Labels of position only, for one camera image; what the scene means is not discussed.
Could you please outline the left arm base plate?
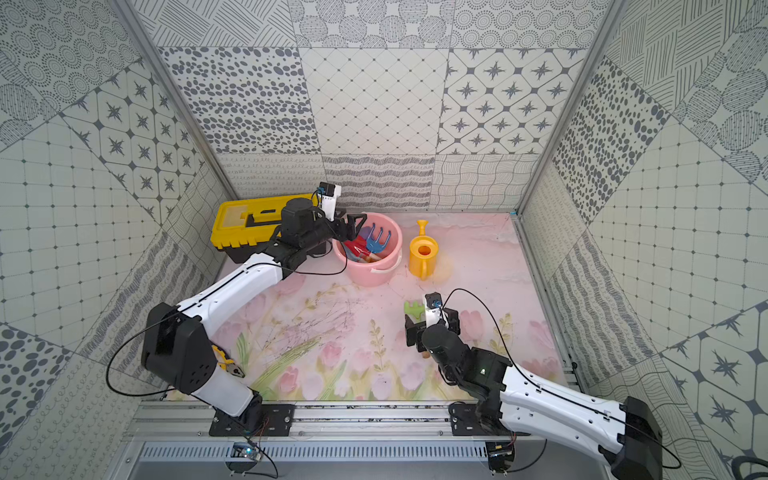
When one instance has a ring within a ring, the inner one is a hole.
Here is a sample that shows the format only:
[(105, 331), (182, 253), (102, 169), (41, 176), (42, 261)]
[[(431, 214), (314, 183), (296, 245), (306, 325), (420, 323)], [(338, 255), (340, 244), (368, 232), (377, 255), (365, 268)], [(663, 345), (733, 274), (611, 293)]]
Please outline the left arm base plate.
[(266, 436), (288, 437), (296, 406), (288, 403), (254, 404), (238, 417), (216, 409), (208, 435), (210, 437)]

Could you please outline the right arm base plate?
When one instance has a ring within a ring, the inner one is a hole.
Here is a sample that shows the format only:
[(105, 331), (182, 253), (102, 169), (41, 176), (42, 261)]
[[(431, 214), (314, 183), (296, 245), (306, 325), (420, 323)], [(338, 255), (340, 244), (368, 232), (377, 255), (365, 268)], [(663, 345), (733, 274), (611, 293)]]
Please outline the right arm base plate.
[(512, 432), (500, 426), (484, 426), (478, 420), (476, 405), (453, 402), (448, 406), (452, 435), (455, 437), (495, 436), (512, 437)]

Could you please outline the pink plastic bucket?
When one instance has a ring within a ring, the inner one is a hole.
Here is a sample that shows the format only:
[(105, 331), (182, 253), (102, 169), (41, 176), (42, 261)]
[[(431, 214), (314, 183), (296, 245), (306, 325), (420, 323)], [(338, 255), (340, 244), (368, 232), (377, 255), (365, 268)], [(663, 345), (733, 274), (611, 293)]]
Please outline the pink plastic bucket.
[[(342, 243), (338, 241), (333, 243), (333, 252), (343, 264), (346, 264), (346, 273), (355, 284), (362, 287), (377, 287), (389, 282), (403, 262), (403, 234), (399, 225), (387, 215), (366, 213), (366, 221), (362, 228), (364, 226), (371, 227), (373, 223), (384, 228), (383, 238), (386, 238), (388, 230), (391, 231), (391, 239), (387, 248), (378, 255), (381, 257), (380, 261), (375, 263), (355, 262), (347, 257)], [(355, 240), (365, 242), (365, 239), (358, 236)]]

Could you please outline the blue rake yellow handle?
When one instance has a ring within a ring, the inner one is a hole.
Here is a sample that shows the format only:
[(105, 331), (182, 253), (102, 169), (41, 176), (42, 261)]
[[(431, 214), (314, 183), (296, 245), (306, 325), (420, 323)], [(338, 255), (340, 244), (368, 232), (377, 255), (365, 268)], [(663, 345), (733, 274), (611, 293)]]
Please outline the blue rake yellow handle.
[(378, 227), (373, 223), (368, 232), (368, 236), (365, 239), (366, 249), (371, 255), (379, 255), (387, 248), (391, 239), (391, 231), (387, 231), (386, 238), (383, 238), (383, 235), (384, 228)]

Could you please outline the red shovel wooden handle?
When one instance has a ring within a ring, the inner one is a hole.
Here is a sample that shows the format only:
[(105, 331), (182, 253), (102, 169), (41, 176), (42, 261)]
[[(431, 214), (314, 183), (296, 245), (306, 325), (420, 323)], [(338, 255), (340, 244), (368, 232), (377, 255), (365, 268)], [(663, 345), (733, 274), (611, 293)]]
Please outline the red shovel wooden handle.
[(381, 260), (381, 257), (370, 252), (364, 241), (354, 240), (342, 243), (345, 254), (355, 262), (375, 263)]

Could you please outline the yellow watering can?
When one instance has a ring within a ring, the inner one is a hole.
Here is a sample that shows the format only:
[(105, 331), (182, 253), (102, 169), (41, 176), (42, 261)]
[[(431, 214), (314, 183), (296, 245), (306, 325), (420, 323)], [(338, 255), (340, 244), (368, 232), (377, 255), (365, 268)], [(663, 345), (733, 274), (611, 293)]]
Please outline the yellow watering can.
[(426, 232), (428, 221), (418, 220), (418, 234), (409, 244), (409, 272), (420, 280), (434, 274), (439, 253), (438, 242)]

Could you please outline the green rake wooden handle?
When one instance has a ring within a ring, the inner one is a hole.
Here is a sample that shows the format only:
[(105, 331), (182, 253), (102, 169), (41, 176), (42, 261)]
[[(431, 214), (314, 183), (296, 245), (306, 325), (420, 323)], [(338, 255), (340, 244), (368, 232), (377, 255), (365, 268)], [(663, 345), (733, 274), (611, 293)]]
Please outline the green rake wooden handle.
[(413, 322), (421, 322), (424, 320), (425, 306), (422, 301), (405, 301), (404, 314)]

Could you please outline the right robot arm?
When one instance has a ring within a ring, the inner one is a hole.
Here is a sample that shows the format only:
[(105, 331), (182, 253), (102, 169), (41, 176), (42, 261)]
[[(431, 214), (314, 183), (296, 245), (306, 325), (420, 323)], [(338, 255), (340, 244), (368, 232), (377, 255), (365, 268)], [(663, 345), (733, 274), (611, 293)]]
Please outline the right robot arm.
[(592, 397), (470, 347), (452, 309), (407, 311), (404, 331), (407, 346), (429, 354), (448, 385), (475, 399), (484, 432), (542, 437), (602, 462), (617, 479), (662, 478), (661, 428), (642, 400)]

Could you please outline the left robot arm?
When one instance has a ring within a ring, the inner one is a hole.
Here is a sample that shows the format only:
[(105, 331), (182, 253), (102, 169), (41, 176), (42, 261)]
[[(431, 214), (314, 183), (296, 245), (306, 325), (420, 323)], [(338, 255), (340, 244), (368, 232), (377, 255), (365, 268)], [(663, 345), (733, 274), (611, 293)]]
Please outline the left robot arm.
[(176, 305), (160, 303), (149, 313), (141, 365), (183, 394), (193, 396), (254, 430), (261, 421), (261, 395), (220, 366), (213, 336), (250, 300), (292, 274), (317, 248), (357, 238), (367, 215), (316, 206), (310, 199), (287, 202), (272, 235), (236, 270)]

